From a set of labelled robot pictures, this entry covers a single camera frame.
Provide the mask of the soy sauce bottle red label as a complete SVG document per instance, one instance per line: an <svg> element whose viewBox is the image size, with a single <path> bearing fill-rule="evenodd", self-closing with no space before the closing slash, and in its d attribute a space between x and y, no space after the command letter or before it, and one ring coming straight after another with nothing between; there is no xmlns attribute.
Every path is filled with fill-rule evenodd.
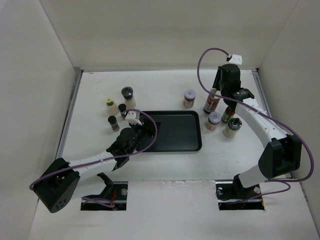
<svg viewBox="0 0 320 240"><path fill-rule="evenodd" d="M215 97L212 94L209 94L204 104L203 111L209 115L217 109L219 102L220 98Z"/></svg>

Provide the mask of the sauce jar white lid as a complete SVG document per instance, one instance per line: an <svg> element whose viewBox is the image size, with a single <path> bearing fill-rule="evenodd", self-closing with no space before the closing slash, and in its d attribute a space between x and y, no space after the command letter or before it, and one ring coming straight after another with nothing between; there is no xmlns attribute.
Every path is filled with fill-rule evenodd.
<svg viewBox="0 0 320 240"><path fill-rule="evenodd" d="M206 128L210 131L214 131L218 127L218 124L220 123L221 119L222 117L218 112L211 112L208 115L207 122L205 123Z"/></svg>
<svg viewBox="0 0 320 240"><path fill-rule="evenodd" d="M186 108L192 108L194 106L196 98L196 92L193 89L188 89L184 92L183 105Z"/></svg>

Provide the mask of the chili sauce bottle green label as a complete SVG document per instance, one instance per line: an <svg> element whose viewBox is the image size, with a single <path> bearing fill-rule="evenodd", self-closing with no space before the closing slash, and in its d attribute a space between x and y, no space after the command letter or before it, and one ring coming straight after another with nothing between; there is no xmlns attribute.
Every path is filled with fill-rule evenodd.
<svg viewBox="0 0 320 240"><path fill-rule="evenodd" d="M221 116L221 121L224 123L228 123L229 120L234 117L234 115L235 115L235 112L228 106Z"/></svg>

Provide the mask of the small spice jar black lid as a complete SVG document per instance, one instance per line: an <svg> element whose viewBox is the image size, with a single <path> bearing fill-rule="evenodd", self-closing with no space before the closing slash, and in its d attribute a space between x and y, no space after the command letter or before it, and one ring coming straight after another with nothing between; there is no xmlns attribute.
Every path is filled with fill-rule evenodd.
<svg viewBox="0 0 320 240"><path fill-rule="evenodd" d="M120 113L120 116L123 120L126 119L126 116L127 116L127 106L122 103L122 104L119 104L118 105L118 110L119 110L119 113Z"/></svg>

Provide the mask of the sauce jar white lid front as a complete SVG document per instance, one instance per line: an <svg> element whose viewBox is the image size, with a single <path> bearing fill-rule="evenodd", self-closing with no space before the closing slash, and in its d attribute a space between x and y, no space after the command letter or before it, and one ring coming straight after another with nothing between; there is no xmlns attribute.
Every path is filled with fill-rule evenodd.
<svg viewBox="0 0 320 240"><path fill-rule="evenodd" d="M206 128L210 131L214 131L218 127L218 124L220 123L221 119L222 117L218 112L211 112L208 115L207 122L205 123Z"/></svg>

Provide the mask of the small spice jar front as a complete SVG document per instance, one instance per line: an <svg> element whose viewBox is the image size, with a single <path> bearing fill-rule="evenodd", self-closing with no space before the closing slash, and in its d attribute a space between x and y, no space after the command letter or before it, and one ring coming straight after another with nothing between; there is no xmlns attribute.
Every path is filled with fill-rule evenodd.
<svg viewBox="0 0 320 240"><path fill-rule="evenodd" d="M114 115L109 116L107 120L114 132L118 132L120 130L117 118Z"/></svg>

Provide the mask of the shaker yellow lid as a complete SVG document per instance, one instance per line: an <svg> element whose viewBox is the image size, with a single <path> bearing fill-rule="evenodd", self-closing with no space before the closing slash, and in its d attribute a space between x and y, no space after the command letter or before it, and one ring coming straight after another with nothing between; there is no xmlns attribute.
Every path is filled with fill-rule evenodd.
<svg viewBox="0 0 320 240"><path fill-rule="evenodd" d="M107 113L110 116L116 116L119 113L119 109L115 100L112 97L107 97L105 99L105 105L107 107Z"/></svg>

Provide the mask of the large grinder black top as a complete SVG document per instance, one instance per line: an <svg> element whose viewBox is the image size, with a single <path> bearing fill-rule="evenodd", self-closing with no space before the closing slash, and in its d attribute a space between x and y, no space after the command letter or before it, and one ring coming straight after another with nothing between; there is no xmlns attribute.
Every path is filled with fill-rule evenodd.
<svg viewBox="0 0 320 240"><path fill-rule="evenodd" d="M126 86L122 88L121 94L124 98L124 104L127 109L135 109L136 108L136 100L134 97L134 90L130 86Z"/></svg>

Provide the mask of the clear shaker black flip lid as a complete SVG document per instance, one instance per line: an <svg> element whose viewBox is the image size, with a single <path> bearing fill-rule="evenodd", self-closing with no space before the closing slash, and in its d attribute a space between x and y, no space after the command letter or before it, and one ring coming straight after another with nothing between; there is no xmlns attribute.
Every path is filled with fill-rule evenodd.
<svg viewBox="0 0 320 240"><path fill-rule="evenodd" d="M242 121L238 117L231 118L223 130L224 136L229 139L234 138L242 125Z"/></svg>

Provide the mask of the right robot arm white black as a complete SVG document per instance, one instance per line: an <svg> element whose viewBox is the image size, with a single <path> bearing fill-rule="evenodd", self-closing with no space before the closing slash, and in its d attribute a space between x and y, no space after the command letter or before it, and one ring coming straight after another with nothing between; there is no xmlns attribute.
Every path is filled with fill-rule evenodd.
<svg viewBox="0 0 320 240"><path fill-rule="evenodd" d="M241 86L237 65L219 66L213 86L227 106L249 125L264 148L257 165L233 178L231 190L236 197L243 198L253 186L300 167L301 140L281 129L259 106L253 93Z"/></svg>

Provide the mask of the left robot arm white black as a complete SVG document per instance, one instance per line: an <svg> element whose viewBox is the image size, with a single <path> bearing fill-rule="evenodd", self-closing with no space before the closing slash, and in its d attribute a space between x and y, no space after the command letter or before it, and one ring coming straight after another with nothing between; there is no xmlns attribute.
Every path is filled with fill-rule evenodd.
<svg viewBox="0 0 320 240"><path fill-rule="evenodd" d="M96 194L81 198L82 210L122 211L127 207L126 183L116 183L108 171L122 168L130 156L146 151L156 141L161 123L142 115L137 122L121 130L115 142L106 151L92 157L67 161L55 159L45 172L30 184L39 200L50 213L61 211L74 198L81 195L76 189L80 182L97 176L102 179L95 187Z"/></svg>

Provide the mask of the black rectangular tray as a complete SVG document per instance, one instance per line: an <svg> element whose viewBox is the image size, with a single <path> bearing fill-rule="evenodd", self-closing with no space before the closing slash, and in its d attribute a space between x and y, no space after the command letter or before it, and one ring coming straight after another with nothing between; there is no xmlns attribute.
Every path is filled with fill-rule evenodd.
<svg viewBox="0 0 320 240"><path fill-rule="evenodd" d="M202 148L199 115L193 110L146 111L157 124L158 135L147 152L197 152Z"/></svg>

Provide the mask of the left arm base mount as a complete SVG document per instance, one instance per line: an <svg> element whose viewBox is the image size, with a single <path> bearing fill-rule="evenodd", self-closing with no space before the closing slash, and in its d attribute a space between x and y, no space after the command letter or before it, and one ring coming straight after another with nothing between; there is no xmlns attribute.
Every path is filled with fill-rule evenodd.
<svg viewBox="0 0 320 240"><path fill-rule="evenodd" d="M105 173L97 174L105 187L100 194L91 194L81 199L81 211L126 211L128 187L127 181L112 181Z"/></svg>

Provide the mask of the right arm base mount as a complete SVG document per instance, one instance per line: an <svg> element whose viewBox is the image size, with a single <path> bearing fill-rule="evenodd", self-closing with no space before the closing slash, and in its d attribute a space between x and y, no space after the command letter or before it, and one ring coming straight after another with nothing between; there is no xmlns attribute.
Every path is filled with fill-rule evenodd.
<svg viewBox="0 0 320 240"><path fill-rule="evenodd" d="M217 181L215 195L221 211L264 210L259 184L238 190L232 181Z"/></svg>

